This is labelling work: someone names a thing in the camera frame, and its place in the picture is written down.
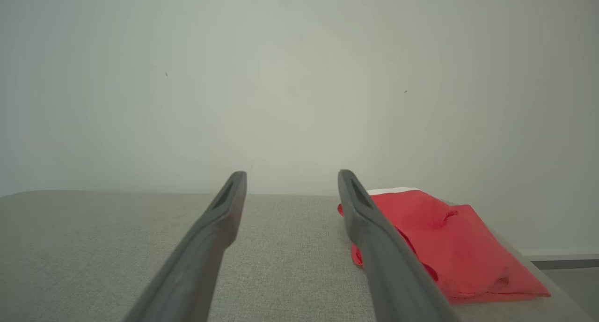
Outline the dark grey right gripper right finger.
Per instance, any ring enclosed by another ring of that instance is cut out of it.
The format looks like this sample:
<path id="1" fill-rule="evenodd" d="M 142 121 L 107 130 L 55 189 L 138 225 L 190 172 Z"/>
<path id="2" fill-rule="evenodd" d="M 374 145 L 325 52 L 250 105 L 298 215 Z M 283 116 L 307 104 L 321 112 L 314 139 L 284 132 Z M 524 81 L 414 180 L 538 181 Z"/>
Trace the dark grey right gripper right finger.
<path id="1" fill-rule="evenodd" d="M 361 252 L 376 320 L 457 322 L 428 271 L 355 173 L 340 170 L 337 182 L 346 232 Z"/>

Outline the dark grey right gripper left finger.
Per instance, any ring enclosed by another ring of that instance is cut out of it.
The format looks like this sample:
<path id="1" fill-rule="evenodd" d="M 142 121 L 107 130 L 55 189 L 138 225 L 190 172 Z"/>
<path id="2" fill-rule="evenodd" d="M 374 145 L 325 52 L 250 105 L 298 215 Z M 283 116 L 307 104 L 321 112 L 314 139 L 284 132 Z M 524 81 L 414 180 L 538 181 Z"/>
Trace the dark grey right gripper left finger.
<path id="1" fill-rule="evenodd" d="M 205 322 L 225 250 L 237 238 L 248 175 L 236 171 L 150 281 L 126 322 Z"/>

